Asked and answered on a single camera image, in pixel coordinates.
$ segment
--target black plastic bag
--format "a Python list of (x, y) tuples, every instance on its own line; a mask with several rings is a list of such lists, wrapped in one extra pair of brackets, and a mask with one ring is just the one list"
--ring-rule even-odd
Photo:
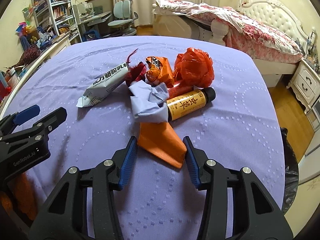
[(291, 207), (298, 190), (299, 168), (296, 155), (287, 140), (288, 129), (281, 128), (282, 143), (284, 148), (285, 183), (282, 212), (286, 214)]

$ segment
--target tablecloth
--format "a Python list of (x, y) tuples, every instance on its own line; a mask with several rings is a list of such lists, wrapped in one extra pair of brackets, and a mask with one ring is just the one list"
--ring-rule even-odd
[[(130, 92), (123, 83), (103, 102), (77, 108), (77, 99), (101, 74), (131, 57), (131, 65), (147, 56), (167, 57), (173, 68), (178, 53), (202, 49), (213, 60), (216, 99), (202, 109), (171, 122), (182, 139), (227, 168), (250, 167), (281, 207), (284, 194), (284, 155), (280, 129), (270, 95), (252, 59), (235, 49), (203, 41), (134, 36), (84, 42), (67, 47), (45, 63), (22, 87), (6, 113), (37, 104), (40, 115), (17, 130), (62, 106), (68, 117), (49, 135), (51, 157), (28, 171), (41, 206), (71, 166), (95, 167), (139, 135), (134, 123)], [(196, 239), (205, 191), (191, 183), (186, 164), (181, 170), (138, 149), (131, 179), (115, 192), (124, 239)], [(232, 234), (232, 196), (228, 195), (227, 236)], [(92, 198), (88, 221), (92, 230)]]

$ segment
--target silver screw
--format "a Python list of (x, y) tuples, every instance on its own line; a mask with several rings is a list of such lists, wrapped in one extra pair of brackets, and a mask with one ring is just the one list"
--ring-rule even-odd
[(244, 173), (249, 174), (249, 173), (251, 172), (251, 169), (248, 168), (248, 167), (243, 167), (243, 168), (242, 168), (242, 171), (243, 171)]
[(104, 162), (103, 162), (103, 165), (105, 165), (105, 166), (111, 166), (113, 164), (113, 161), (112, 160), (105, 160)]
[(214, 165), (216, 165), (216, 162), (214, 160), (207, 160), (207, 164), (209, 166), (214, 166)]
[(69, 173), (73, 174), (73, 173), (76, 173), (77, 172), (77, 168), (76, 167), (71, 167), (69, 169)]

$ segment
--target white bookshelf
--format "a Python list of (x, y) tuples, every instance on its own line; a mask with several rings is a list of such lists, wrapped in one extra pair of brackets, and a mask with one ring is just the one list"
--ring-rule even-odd
[[(51, 25), (55, 34), (59, 35), (58, 25), (68, 23), (70, 26), (73, 26), (73, 28), (70, 28), (70, 30), (76, 30), (76, 32), (70, 35), (69, 41), (72, 41), (76, 37), (79, 37), (80, 41), (82, 42), (78, 25), (74, 25), (76, 21), (74, 17), (73, 7), (71, 6), (71, 0), (57, 2), (52, 2), (51, 0), (32, 0), (32, 4), (34, 4), (36, 1), (40, 2), (38, 10), (33, 12), (33, 16), (35, 18), (37, 26), (45, 28), (48, 25)], [(58, 17), (57, 19), (55, 19), (54, 9), (61, 5), (65, 5), (65, 7), (67, 8), (67, 15), (62, 18)]]

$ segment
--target white headboard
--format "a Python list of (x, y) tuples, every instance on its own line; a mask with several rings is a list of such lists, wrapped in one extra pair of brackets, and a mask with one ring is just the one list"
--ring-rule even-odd
[(283, 32), (293, 41), (299, 40), (302, 47), (306, 47), (308, 35), (302, 30), (301, 22), (279, 0), (239, 0), (238, 10), (252, 19)]

